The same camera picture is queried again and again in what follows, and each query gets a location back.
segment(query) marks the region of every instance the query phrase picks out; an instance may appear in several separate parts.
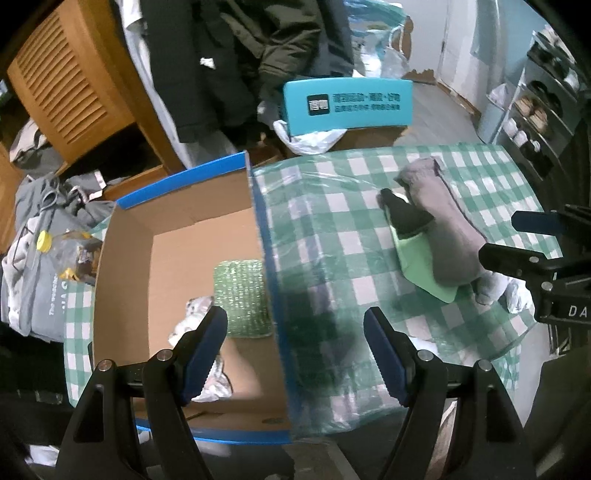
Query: teal box lid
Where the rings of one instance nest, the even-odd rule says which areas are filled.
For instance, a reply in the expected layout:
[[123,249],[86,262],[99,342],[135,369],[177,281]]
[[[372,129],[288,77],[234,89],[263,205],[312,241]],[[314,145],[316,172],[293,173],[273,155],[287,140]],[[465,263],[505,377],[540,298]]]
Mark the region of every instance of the teal box lid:
[[290,135],[335,128],[410,125],[410,80],[338,77],[294,80],[283,87]]

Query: plastic bottle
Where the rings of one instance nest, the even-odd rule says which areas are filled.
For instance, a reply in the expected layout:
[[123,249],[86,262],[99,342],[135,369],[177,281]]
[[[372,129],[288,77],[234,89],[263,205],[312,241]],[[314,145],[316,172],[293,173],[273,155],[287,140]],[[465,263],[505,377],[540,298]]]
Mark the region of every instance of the plastic bottle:
[[103,242],[87,232],[66,232],[52,236],[43,230],[37,238],[37,250],[49,255],[57,276],[95,285]]

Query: gray sock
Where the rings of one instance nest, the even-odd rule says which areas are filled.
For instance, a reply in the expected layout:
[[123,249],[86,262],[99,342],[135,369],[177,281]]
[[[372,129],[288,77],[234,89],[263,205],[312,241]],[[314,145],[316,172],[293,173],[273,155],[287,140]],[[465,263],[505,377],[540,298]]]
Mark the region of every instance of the gray sock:
[[476,282],[476,301],[480,305],[492,305],[505,293],[509,281],[507,275],[485,270]]
[[484,237],[466,219],[439,177],[433,157],[415,160],[400,172],[413,203],[435,217],[427,229],[433,277],[444,287],[468,284],[484,273],[478,251]]

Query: cardboard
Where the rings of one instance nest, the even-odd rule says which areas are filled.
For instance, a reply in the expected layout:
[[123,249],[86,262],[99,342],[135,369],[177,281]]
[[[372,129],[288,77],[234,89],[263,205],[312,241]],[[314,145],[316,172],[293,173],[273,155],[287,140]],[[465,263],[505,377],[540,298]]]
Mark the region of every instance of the cardboard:
[[[213,294],[214,267],[223,260],[261,257],[244,169],[127,210],[117,206],[96,284],[95,364],[105,358],[118,365],[143,362],[170,348],[168,336],[184,318],[186,302]],[[233,396],[191,403],[184,409],[191,429],[213,429],[214,437],[225,430],[288,430],[275,337],[226,339],[221,353]],[[135,403],[135,413],[145,418],[142,400]]]

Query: black logo label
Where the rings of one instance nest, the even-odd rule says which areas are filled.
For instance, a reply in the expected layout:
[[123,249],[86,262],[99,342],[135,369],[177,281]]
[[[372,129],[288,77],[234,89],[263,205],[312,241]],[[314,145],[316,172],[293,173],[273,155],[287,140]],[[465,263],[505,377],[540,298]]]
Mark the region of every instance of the black logo label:
[[308,115],[326,115],[330,113],[329,96],[325,93],[321,95],[309,95]]

